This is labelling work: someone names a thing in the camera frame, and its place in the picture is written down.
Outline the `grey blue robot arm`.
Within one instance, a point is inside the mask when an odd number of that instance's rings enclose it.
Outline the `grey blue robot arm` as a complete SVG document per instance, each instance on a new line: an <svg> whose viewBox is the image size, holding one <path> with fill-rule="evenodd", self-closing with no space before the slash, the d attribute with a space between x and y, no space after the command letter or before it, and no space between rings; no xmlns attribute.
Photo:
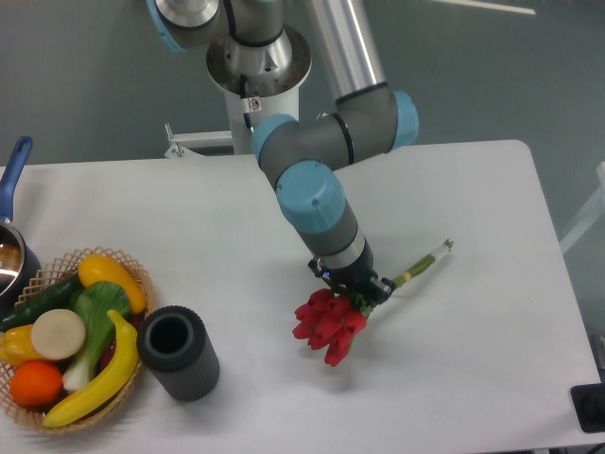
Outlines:
<svg viewBox="0 0 605 454"><path fill-rule="evenodd" d="M206 47L208 73L225 95L233 150L256 158L312 255L312 272L379 305L396 285L374 270L337 171L411 144L418 113L408 94L390 89L361 2L309 1L305 7L336 104L309 123L298 115L311 51L285 22L283 2L147 3L170 50Z"/></svg>

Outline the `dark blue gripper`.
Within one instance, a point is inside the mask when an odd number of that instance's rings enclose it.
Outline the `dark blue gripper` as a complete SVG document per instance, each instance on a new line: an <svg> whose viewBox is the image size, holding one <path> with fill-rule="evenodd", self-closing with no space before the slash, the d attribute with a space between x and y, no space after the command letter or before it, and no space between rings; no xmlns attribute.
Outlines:
<svg viewBox="0 0 605 454"><path fill-rule="evenodd" d="M308 268L328 288L341 285L359 289L369 304L383 304L396 290L396 285L388 278L379 279L373 268L373 252L368 243L361 252L346 266L328 266L322 257L311 259Z"/></svg>

